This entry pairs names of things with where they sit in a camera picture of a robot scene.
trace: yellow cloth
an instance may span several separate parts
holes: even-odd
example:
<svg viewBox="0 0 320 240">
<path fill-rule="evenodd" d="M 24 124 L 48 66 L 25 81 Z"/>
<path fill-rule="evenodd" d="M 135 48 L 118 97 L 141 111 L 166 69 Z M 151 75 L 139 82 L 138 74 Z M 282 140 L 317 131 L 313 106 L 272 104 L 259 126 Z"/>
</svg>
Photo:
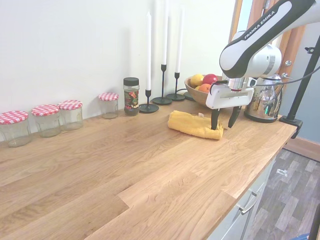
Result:
<svg viewBox="0 0 320 240">
<path fill-rule="evenodd" d="M 210 118 L 192 116 L 182 111 L 173 111 L 170 113 L 168 127 L 185 134 L 205 139 L 220 140 L 224 134 L 222 123 L 219 122 L 216 130 L 212 130 Z"/>
</svg>

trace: wooden countertop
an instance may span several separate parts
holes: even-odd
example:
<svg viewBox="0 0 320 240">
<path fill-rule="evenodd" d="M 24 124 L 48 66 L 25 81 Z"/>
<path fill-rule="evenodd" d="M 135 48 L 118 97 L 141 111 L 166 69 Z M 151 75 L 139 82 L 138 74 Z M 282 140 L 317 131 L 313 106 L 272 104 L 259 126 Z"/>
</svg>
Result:
<svg viewBox="0 0 320 240">
<path fill-rule="evenodd" d="M 185 100 L 0 147 L 0 239 L 203 239 L 296 130 L 242 112 L 222 140 L 202 139 L 169 129 L 173 110 L 210 116 Z"/>
</svg>

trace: spice jar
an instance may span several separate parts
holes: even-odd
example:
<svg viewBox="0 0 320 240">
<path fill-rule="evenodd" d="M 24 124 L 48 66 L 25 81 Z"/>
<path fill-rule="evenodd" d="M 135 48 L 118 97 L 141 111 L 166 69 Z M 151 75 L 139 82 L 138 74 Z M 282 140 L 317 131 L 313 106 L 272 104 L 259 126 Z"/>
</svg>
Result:
<svg viewBox="0 0 320 240">
<path fill-rule="evenodd" d="M 139 79 L 126 77 L 123 79 L 124 90 L 124 112 L 128 116 L 135 116 L 139 113 Z"/>
<path fill-rule="evenodd" d="M 65 130 L 76 130 L 83 126 L 82 102 L 66 100 L 58 104 Z"/>
<path fill-rule="evenodd" d="M 101 114 L 104 119 L 114 119 L 118 116 L 119 95 L 113 92 L 101 93 L 99 96 Z"/>
<path fill-rule="evenodd" d="M 52 104 L 36 106 L 31 113 L 41 137 L 50 138 L 61 133 L 58 106 Z"/>
<path fill-rule="evenodd" d="M 26 111 L 8 111 L 0 114 L 0 132 L 10 148 L 26 145 L 31 141 Z"/>
</svg>

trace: black jar lid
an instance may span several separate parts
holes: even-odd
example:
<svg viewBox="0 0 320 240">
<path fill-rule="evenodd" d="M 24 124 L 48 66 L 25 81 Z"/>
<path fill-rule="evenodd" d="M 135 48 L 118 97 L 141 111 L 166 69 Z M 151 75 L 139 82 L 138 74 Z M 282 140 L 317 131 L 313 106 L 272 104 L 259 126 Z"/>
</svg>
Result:
<svg viewBox="0 0 320 240">
<path fill-rule="evenodd" d="M 123 85 L 125 85 L 125 86 L 138 86 L 139 85 L 139 78 L 126 77 L 123 79 Z"/>
</svg>

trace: red apple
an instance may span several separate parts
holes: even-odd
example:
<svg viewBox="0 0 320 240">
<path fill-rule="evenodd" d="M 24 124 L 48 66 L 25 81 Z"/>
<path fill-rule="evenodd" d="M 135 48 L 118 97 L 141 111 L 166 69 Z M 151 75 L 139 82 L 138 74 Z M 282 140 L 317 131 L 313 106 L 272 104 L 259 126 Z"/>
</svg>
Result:
<svg viewBox="0 0 320 240">
<path fill-rule="evenodd" d="M 198 90 L 208 94 L 210 92 L 210 88 L 211 88 L 211 85 L 205 83 L 205 84 L 202 84 Z"/>
<path fill-rule="evenodd" d="M 202 81 L 202 84 L 214 84 L 216 81 L 218 81 L 218 78 L 214 74 L 208 74 L 205 75 Z"/>
</svg>

